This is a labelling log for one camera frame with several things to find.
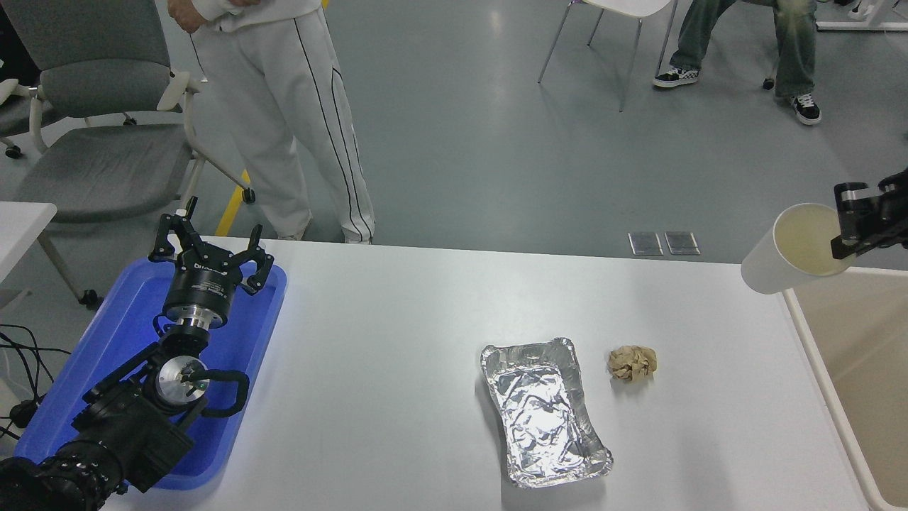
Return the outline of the person's left hand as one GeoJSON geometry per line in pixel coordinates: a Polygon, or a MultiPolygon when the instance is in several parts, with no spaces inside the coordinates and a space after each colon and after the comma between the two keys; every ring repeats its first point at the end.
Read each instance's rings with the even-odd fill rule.
{"type": "Polygon", "coordinates": [[[167,13],[185,33],[195,33],[208,22],[189,0],[167,1],[167,13]]]}

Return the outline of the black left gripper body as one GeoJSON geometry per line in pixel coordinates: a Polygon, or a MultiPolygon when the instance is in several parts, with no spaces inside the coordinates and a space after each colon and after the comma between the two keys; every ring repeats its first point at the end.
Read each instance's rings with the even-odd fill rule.
{"type": "Polygon", "coordinates": [[[163,302],[163,313],[178,314],[185,307],[201,307],[215,314],[229,314],[236,288],[241,282],[239,268],[213,270],[207,266],[179,260],[173,262],[175,274],[163,302]]]}

